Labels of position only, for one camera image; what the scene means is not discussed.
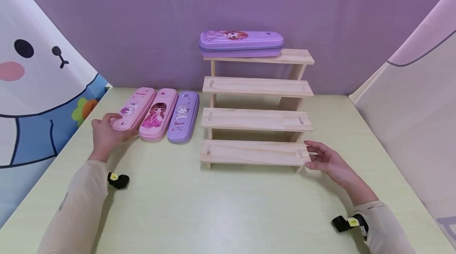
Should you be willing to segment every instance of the table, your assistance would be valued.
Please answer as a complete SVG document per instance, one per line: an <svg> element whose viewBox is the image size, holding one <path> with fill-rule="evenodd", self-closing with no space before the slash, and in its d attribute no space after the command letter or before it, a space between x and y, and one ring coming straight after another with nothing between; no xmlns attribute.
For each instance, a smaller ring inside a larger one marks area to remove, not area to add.
<svg viewBox="0 0 456 254"><path fill-rule="evenodd" d="M134 90L108 90L0 229L1 253L35 253L72 175L91 152L91 119L120 110ZM207 137L199 125L208 106L203 95L193 139L186 145L136 139L114 152L112 170L131 181L126 190L109 187L93 253L368 253L359 231L338 234L330 224L338 215L351 214L352 206L319 171L296 174L291 167L225 164L206 170L198 162ZM348 161L390 205L417 253L454 253L348 97L316 95L301 110L314 127L304 138L326 143Z"/></svg>

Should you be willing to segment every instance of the beige sleeve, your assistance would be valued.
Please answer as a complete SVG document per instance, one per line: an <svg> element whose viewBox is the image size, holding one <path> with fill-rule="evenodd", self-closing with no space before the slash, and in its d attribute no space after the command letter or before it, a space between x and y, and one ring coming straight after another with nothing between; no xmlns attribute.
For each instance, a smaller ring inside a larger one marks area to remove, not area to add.
<svg viewBox="0 0 456 254"><path fill-rule="evenodd" d="M87 161L74 174L46 229L38 254L89 254L108 195L108 167Z"/></svg>
<svg viewBox="0 0 456 254"><path fill-rule="evenodd" d="M386 204L376 201L355 206L356 213L362 215L369 226L366 244L372 254L416 253Z"/></svg>

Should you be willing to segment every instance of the yellow label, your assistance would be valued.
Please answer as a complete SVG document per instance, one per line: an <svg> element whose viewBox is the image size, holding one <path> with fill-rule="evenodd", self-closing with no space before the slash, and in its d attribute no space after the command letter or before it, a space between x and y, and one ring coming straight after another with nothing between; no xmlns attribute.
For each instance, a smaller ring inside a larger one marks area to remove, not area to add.
<svg viewBox="0 0 456 254"><path fill-rule="evenodd" d="M356 218L348 218L347 221L348 221L348 224L350 224L351 227L359 226L359 221Z"/></svg>

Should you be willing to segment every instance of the right hand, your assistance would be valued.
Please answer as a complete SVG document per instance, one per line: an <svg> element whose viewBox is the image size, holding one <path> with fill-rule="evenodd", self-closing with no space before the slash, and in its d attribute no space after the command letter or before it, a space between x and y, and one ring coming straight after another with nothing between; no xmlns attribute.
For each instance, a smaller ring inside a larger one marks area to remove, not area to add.
<svg viewBox="0 0 456 254"><path fill-rule="evenodd" d="M93 119L93 152L103 160L109 157L115 146L138 134L137 130L115 130L111 127L112 119L121 119L117 113L106 113L103 119Z"/></svg>
<svg viewBox="0 0 456 254"><path fill-rule="evenodd" d="M304 141L307 151L310 153L311 162L306 162L305 166L310 170L320 170L326 172L331 179L341 188L347 188L351 183L360 180L355 171L348 166L341 155L328 146L320 142Z"/></svg>

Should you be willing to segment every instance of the lavender pencil case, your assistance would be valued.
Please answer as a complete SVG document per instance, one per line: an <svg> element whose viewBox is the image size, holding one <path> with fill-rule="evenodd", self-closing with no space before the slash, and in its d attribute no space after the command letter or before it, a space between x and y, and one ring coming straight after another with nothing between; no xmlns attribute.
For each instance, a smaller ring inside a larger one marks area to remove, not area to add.
<svg viewBox="0 0 456 254"><path fill-rule="evenodd" d="M199 95L197 92L185 91L180 93L168 128L168 140L170 142L187 143L192 139L198 107Z"/></svg>
<svg viewBox="0 0 456 254"><path fill-rule="evenodd" d="M284 39L267 31L206 31L199 47L208 58L273 57L280 55Z"/></svg>
<svg viewBox="0 0 456 254"><path fill-rule="evenodd" d="M140 126L140 136L147 141L161 140L168 129L178 95L175 89L161 89Z"/></svg>
<svg viewBox="0 0 456 254"><path fill-rule="evenodd" d="M120 110L119 114L122 115L122 118L113 120L112 127L115 130L138 128L155 96L156 92L153 88L137 89Z"/></svg>

